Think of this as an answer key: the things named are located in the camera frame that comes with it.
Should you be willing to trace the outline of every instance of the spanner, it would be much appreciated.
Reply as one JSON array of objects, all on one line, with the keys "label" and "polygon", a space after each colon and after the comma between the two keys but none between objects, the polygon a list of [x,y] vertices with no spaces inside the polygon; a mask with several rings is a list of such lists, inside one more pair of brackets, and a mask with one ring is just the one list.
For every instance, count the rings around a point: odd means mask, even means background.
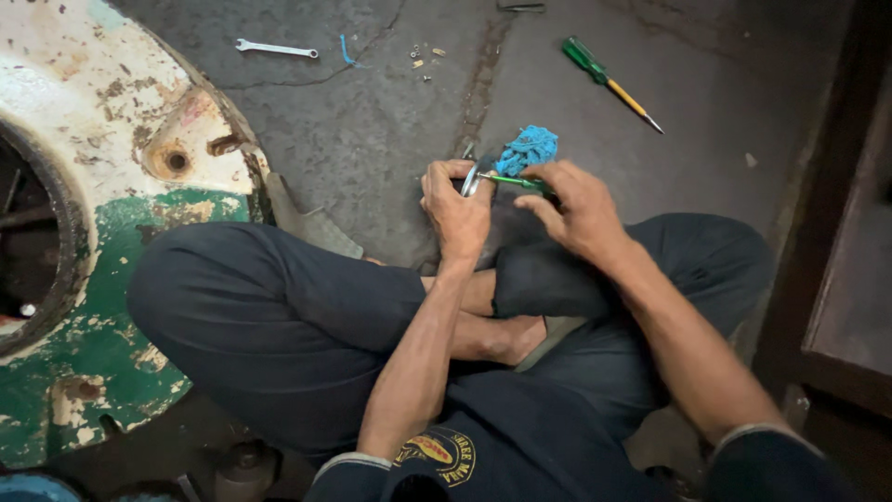
[{"label": "spanner", "polygon": [[282,53],[282,54],[294,54],[294,55],[305,55],[307,57],[311,57],[316,59],[319,57],[319,52],[316,49],[295,49],[294,47],[284,47],[284,46],[269,46],[267,44],[255,44],[253,42],[249,42],[244,38],[239,38],[237,40],[238,45],[235,46],[236,49],[240,51],[267,51],[270,53]]}]

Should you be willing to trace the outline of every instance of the concrete floor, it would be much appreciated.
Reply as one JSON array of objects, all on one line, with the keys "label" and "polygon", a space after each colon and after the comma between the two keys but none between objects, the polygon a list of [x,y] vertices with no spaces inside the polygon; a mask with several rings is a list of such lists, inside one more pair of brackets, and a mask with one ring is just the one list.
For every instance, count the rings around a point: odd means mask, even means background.
[{"label": "concrete floor", "polygon": [[[468,141],[497,152],[529,124],[557,133],[558,156],[600,176],[627,222],[718,213],[779,246],[851,6],[547,0],[546,14],[506,14],[476,0],[114,1],[226,91],[302,209],[325,207],[369,255],[411,267],[437,256],[417,205],[427,163]],[[342,33],[367,68],[344,62]],[[573,34],[664,136],[560,53]],[[237,38],[320,56],[240,53]],[[425,64],[412,70],[415,44]],[[630,443],[636,465],[699,476],[695,436],[677,414],[645,429]]]}]

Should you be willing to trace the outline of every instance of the printed logo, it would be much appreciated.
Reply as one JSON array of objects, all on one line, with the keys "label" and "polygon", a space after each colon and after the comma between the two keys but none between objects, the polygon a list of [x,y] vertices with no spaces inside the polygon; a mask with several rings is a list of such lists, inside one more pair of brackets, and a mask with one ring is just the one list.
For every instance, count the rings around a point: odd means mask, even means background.
[{"label": "printed logo", "polygon": [[477,454],[474,442],[468,436],[434,426],[407,441],[393,460],[393,465],[399,467],[410,458],[439,464],[436,472],[451,488],[471,479]]}]

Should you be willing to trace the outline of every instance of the dark t-shirt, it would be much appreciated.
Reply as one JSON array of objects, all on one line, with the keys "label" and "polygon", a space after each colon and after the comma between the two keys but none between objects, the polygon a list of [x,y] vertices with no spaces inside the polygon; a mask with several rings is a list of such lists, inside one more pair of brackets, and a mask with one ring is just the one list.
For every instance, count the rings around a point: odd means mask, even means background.
[{"label": "dark t-shirt", "polygon": [[[361,454],[323,466],[305,500],[670,500],[629,463],[572,390],[521,373],[449,384],[441,422],[392,464]],[[806,444],[753,429],[723,444],[707,500],[845,500],[845,483]]]}]

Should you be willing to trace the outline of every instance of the man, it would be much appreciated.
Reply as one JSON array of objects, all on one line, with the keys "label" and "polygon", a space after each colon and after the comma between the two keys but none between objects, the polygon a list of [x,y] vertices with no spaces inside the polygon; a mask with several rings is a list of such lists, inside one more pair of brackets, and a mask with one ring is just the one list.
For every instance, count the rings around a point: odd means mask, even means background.
[{"label": "man", "polygon": [[[421,180],[434,278],[269,226],[189,225],[146,249],[129,310],[229,412],[327,461],[307,500],[669,498],[621,441],[670,395],[716,445],[707,499],[850,497],[723,339],[772,277],[752,229],[702,214],[624,228],[600,180],[548,163],[525,174],[561,212],[537,196],[516,206],[553,240],[474,273],[493,185],[461,197],[450,178],[470,167],[435,162]],[[543,315],[584,322],[542,350]],[[450,380],[451,358],[522,371]]]}]

